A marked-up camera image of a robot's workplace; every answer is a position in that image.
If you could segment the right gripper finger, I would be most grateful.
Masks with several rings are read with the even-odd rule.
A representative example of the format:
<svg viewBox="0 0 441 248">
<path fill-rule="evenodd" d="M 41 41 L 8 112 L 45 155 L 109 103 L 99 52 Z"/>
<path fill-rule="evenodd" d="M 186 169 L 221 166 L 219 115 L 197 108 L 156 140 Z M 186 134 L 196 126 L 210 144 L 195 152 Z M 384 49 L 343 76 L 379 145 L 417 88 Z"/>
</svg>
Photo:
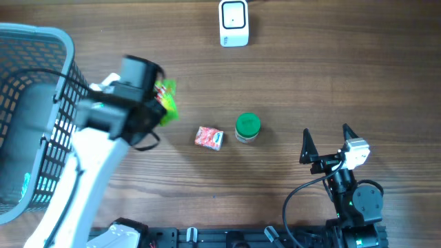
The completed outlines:
<svg viewBox="0 0 441 248">
<path fill-rule="evenodd" d="M 299 163 L 310 164 L 318 160 L 318 151 L 308 128 L 303 130 L 302 149 L 300 152 Z"/>
<path fill-rule="evenodd" d="M 343 130 L 344 139 L 346 141 L 354 138 L 359 138 L 359 136 L 350 128 L 350 126 L 347 123 L 345 123 L 342 126 L 342 130 Z"/>
</svg>

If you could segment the Haribo gummy candy bag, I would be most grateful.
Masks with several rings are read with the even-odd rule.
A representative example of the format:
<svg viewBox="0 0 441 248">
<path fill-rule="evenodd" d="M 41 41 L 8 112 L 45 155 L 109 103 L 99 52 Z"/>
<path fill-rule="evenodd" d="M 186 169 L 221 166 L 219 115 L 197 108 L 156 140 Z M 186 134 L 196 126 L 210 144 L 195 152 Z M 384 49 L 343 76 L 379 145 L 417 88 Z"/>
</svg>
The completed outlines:
<svg viewBox="0 0 441 248">
<path fill-rule="evenodd" d="M 156 100 L 166 109 L 166 114 L 161 118 L 160 125 L 166 126 L 179 119 L 178 108 L 174 97 L 176 96 L 176 81 L 163 79 L 155 82 Z"/>
</svg>

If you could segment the red orange snack pack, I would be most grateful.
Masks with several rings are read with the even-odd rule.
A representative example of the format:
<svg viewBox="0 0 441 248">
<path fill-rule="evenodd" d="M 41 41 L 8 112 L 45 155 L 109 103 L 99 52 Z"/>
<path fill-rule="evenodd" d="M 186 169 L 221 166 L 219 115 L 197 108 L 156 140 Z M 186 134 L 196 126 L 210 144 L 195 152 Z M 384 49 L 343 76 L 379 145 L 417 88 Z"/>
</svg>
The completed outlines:
<svg viewBox="0 0 441 248">
<path fill-rule="evenodd" d="M 200 126 L 195 138 L 195 144 L 213 150 L 220 150 L 223 143 L 224 132 L 213 127 Z"/>
</svg>

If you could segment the green lid jar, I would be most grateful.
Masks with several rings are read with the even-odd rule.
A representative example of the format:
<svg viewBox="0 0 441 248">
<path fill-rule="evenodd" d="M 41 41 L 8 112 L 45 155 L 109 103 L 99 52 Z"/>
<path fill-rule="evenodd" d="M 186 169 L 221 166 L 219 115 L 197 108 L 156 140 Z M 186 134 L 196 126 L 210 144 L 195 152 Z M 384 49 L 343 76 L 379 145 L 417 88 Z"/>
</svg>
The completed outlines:
<svg viewBox="0 0 441 248">
<path fill-rule="evenodd" d="M 235 137 L 242 143 L 251 143 L 258 136 L 261 121 L 255 113 L 241 114 L 235 124 Z"/>
</svg>

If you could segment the teal wet wipes pack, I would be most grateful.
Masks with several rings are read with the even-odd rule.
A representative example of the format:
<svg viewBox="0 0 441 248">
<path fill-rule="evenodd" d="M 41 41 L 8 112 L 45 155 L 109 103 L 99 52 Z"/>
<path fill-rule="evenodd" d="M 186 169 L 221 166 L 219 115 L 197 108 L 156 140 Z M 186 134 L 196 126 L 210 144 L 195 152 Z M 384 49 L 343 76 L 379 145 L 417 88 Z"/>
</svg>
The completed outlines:
<svg viewBox="0 0 441 248">
<path fill-rule="evenodd" d="M 27 190 L 28 190 L 28 185 L 31 179 L 31 174 L 30 173 L 26 173 L 24 175 L 24 179 L 23 179 L 23 184 L 22 184 L 22 188 L 21 188 L 21 198 L 20 201 L 22 201 L 22 199 L 24 198 Z"/>
</svg>

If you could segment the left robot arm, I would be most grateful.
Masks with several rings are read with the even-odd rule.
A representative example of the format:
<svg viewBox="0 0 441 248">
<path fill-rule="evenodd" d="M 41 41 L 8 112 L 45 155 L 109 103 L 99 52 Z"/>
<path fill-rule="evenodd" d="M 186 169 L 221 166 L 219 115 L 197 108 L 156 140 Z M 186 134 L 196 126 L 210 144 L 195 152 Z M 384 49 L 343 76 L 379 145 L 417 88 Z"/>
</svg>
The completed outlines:
<svg viewBox="0 0 441 248">
<path fill-rule="evenodd" d="M 89 90 L 76 106 L 72 150 L 26 247 L 85 247 L 114 170 L 165 116 L 154 89 L 163 68 L 126 55 L 119 79 Z"/>
</svg>

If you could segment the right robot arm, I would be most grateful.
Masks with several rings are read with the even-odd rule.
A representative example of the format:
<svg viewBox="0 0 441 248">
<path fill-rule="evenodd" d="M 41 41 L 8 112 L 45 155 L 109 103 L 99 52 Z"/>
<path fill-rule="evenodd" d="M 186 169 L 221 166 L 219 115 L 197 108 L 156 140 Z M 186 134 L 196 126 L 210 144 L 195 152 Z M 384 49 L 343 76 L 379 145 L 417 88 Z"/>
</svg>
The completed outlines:
<svg viewBox="0 0 441 248">
<path fill-rule="evenodd" d="M 335 154 L 320 155 L 308 129 L 303 131 L 299 162 L 310 164 L 312 174 L 324 174 L 322 182 L 336 209 L 337 218 L 326 228 L 334 247 L 388 247 L 382 221 L 384 189 L 373 180 L 356 180 L 354 169 L 370 155 L 365 139 L 344 124 L 344 144 Z"/>
</svg>

